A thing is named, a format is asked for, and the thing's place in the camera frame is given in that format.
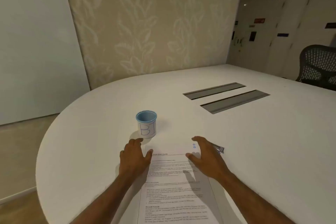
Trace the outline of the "black mesh office chair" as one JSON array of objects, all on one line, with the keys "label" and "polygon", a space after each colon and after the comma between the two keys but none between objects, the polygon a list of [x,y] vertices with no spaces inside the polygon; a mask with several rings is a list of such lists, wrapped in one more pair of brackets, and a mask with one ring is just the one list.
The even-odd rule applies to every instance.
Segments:
[{"label": "black mesh office chair", "polygon": [[299,64],[297,82],[336,91],[336,48],[307,46],[300,53]]}]

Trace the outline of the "person's left forearm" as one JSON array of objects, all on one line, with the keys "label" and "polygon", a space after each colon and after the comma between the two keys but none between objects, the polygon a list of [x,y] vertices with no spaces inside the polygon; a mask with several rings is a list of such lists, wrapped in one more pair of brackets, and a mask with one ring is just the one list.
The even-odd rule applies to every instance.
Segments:
[{"label": "person's left forearm", "polygon": [[69,224],[116,224],[146,182],[147,172],[135,177],[119,174],[113,183]]}]

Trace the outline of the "white printed paper sheet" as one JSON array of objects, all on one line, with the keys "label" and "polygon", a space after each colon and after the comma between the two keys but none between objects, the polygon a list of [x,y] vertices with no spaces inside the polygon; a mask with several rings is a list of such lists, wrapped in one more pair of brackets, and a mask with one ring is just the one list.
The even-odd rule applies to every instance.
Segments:
[{"label": "white printed paper sheet", "polygon": [[137,224],[223,224],[209,178],[186,157],[200,157],[198,143],[142,146],[150,149]]}]

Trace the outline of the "person's right hand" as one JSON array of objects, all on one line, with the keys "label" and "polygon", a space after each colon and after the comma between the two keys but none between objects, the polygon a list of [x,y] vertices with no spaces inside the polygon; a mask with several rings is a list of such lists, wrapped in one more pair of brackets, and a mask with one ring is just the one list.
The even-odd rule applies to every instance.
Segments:
[{"label": "person's right hand", "polygon": [[212,146],[212,144],[204,137],[192,137],[199,145],[200,157],[202,164],[194,164],[204,175],[215,179],[221,183],[228,180],[232,173],[229,171],[225,161]]}]

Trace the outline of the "person's left hand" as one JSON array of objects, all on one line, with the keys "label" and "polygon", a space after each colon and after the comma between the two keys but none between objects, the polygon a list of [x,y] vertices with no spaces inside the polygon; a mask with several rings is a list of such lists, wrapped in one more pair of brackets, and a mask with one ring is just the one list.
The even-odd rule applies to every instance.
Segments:
[{"label": "person's left hand", "polygon": [[145,155],[142,152],[143,138],[130,139],[124,147],[124,163],[119,166],[119,176],[135,180],[149,167],[145,165]]}]

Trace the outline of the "person's right forearm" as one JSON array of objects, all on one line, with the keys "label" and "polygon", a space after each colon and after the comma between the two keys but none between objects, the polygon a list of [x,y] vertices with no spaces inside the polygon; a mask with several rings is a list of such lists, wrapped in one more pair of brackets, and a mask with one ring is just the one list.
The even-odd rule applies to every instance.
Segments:
[{"label": "person's right forearm", "polygon": [[295,224],[230,171],[210,172],[226,190],[248,224]]}]

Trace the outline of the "blue cup with white label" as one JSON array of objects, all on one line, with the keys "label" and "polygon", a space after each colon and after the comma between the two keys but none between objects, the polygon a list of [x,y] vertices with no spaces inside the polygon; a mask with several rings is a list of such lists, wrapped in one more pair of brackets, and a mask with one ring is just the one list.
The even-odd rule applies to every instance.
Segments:
[{"label": "blue cup with white label", "polygon": [[141,138],[150,139],[156,135],[156,119],[157,113],[154,111],[144,110],[137,113],[138,134]]}]

